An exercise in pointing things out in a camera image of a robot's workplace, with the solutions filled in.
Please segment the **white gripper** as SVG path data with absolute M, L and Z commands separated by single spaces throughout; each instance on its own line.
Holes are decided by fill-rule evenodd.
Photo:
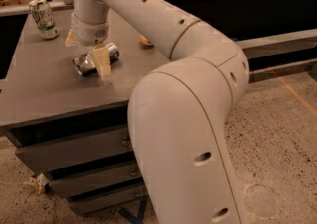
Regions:
M 96 46 L 92 49 L 92 61 L 102 80 L 111 74 L 110 58 L 108 48 L 99 44 L 104 42 L 108 36 L 109 24 L 88 24 L 80 20 L 75 14 L 71 15 L 71 29 L 65 40 L 67 47 L 75 46 L 78 42 L 85 46 Z

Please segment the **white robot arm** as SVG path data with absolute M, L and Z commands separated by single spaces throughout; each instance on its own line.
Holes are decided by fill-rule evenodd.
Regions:
M 224 34 L 164 0 L 101 0 L 170 62 L 128 104 L 132 148 L 159 224 L 247 224 L 224 124 L 249 80 Z

